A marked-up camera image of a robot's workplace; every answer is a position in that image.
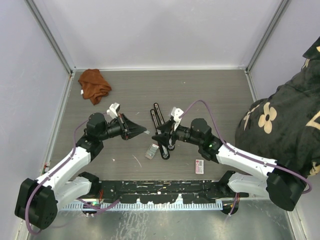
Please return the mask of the black stapler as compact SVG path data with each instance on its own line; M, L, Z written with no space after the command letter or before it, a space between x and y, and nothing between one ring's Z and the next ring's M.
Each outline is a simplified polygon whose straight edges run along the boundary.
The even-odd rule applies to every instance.
M150 115L151 115L151 119L152 122L154 124L155 127L155 134L158 135L161 131L158 129L158 119L156 116L156 111L154 109L150 110ZM157 141L158 145L159 145L159 150L160 150L160 154L163 160L168 160L170 158L170 153L169 153L169 149L167 147L165 147L164 145L162 145L159 141Z
M156 112L156 116L157 116L159 125L163 125L165 123L165 119L163 117L163 114L161 112L159 104L157 102L155 102L153 104L153 107L154 107L154 110ZM175 145L173 144L171 138L169 139L169 144L168 144L167 148L168 148L169 151L173 151L175 149Z

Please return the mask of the red white staple box sleeve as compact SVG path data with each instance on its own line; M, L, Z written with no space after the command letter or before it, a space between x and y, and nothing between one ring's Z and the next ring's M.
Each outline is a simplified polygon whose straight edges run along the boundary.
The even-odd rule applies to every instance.
M195 160L195 173L199 175L204 174L204 160L202 159Z

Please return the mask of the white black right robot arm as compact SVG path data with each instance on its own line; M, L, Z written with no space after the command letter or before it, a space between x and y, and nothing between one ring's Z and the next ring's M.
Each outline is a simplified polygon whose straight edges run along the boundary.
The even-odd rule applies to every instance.
M152 139L165 147L176 141L196 145L205 160L242 171L243 174L233 173L219 184L219 191L225 197L234 193L268 197L279 208L291 212L306 187L305 179L297 171L288 169L277 160L240 150L214 136L203 118L194 119L190 127L170 119L157 125Z

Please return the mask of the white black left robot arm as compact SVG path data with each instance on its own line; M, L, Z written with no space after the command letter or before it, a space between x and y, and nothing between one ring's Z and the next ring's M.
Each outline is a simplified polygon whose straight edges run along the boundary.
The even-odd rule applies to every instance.
M35 226L44 230L52 224L58 211L75 199L85 195L97 197L98 177L83 172L73 181L70 178L96 158L104 147L104 140L120 136L127 141L147 130L122 113L107 122L104 114L96 112L84 124L84 134L74 141L71 152L63 160L37 179L27 178L21 183L14 214L25 220L28 228Z

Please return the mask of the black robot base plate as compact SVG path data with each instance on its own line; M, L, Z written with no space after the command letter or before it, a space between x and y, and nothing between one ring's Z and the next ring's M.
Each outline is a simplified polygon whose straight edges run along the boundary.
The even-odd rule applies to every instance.
M103 180L95 194L82 199L101 198L105 203L173 204L182 197L183 204L209 204L216 199L234 198L236 193L226 183L213 180Z

